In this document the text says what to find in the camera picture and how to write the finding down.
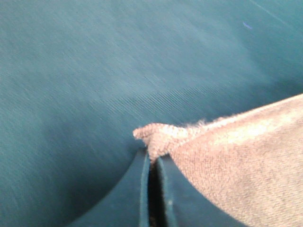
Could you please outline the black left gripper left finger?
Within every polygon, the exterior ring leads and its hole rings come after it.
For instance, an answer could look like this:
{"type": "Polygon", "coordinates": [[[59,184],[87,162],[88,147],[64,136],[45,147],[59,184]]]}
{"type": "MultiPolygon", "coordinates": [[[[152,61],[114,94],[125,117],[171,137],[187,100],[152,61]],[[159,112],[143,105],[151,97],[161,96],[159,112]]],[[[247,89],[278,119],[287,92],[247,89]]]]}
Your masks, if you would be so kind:
{"type": "Polygon", "coordinates": [[[148,180],[150,161],[145,148],[113,189],[70,227],[148,227],[148,180]]]}

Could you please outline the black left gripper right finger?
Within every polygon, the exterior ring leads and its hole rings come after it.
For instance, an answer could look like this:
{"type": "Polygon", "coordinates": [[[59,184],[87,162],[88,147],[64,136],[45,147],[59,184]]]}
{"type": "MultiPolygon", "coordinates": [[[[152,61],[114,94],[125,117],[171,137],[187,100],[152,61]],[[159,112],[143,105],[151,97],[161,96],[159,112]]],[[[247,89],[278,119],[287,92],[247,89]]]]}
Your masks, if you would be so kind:
{"type": "Polygon", "coordinates": [[[157,172],[168,227],[244,227],[200,194],[169,155],[158,158],[157,172]]]}

